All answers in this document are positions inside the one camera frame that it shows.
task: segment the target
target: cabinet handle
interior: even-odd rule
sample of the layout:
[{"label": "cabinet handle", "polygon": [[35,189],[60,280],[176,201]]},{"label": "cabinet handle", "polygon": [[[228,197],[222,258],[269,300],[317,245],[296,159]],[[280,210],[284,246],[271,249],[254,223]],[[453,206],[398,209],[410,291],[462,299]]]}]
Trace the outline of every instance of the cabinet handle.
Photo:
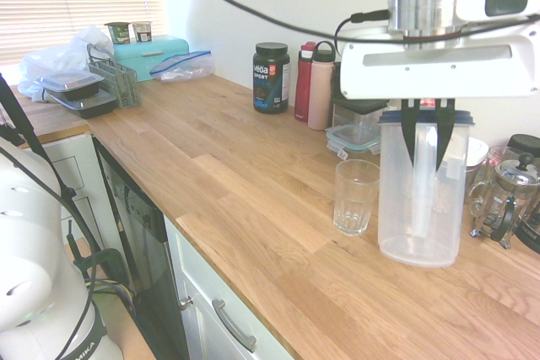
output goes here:
[{"label": "cabinet handle", "polygon": [[178,308],[180,309],[180,311],[185,311],[187,307],[189,307],[189,304],[193,304],[193,298],[188,295],[186,299],[182,299],[178,303]]},{"label": "cabinet handle", "polygon": [[236,326],[227,318],[227,315],[223,311],[223,308],[225,308],[225,301],[223,299],[213,299],[212,306],[215,309],[219,320],[223,322],[223,325],[225,326],[225,328],[227,328],[230,334],[249,352],[254,353],[255,343],[257,342],[256,337],[246,336],[238,329],[236,329]]},{"label": "cabinet handle", "polygon": [[154,52],[141,52],[141,56],[154,56],[154,55],[163,55],[163,51],[154,51]]}]

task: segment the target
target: dishwasher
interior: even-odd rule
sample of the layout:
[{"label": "dishwasher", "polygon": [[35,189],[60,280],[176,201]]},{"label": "dishwasher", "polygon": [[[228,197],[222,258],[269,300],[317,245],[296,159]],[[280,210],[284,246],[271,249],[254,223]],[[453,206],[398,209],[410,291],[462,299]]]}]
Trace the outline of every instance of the dishwasher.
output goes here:
[{"label": "dishwasher", "polygon": [[163,213],[94,138],[135,292],[135,322],[158,360],[188,360]]}]

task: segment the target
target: vega sport label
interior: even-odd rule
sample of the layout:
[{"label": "vega sport label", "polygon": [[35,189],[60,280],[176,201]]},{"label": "vega sport label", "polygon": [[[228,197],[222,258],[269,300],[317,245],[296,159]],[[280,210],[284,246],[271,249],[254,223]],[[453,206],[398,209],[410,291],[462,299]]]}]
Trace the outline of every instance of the vega sport label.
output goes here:
[{"label": "vega sport label", "polygon": [[253,65],[253,103],[263,109],[279,108],[289,99],[290,64]]}]

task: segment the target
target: white wall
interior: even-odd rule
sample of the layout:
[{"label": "white wall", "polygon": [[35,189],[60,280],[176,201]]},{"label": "white wall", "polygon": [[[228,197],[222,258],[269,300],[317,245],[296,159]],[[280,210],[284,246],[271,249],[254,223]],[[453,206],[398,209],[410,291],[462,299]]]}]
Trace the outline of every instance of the white wall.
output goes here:
[{"label": "white wall", "polygon": [[[236,0],[276,19],[333,33],[351,13],[386,8],[386,0]],[[278,41],[289,45],[291,89],[296,83],[300,45],[320,40],[266,23],[221,0],[166,0],[172,35],[185,38],[192,50],[211,50],[219,76],[251,87],[255,44]],[[504,144],[514,133],[540,137],[540,94],[525,99],[460,99],[457,108],[470,110],[477,125],[472,135],[490,145]]]}]

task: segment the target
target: white cabinet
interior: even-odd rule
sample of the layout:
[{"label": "white cabinet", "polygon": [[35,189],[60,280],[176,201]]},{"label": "white cabinet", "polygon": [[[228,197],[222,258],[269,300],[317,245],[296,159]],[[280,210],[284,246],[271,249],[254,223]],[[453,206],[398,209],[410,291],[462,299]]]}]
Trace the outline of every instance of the white cabinet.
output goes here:
[{"label": "white cabinet", "polygon": [[182,312],[191,360],[292,360],[173,223],[165,224],[178,295],[192,299]]},{"label": "white cabinet", "polygon": [[[83,134],[46,143],[43,148],[63,182],[77,192],[73,198],[75,205],[100,248],[114,248],[123,255],[122,242],[116,228],[92,137],[89,134]],[[64,207],[62,207],[61,218],[62,237],[66,244],[68,222],[73,218]],[[83,238],[74,221],[73,236],[75,239]]]}]

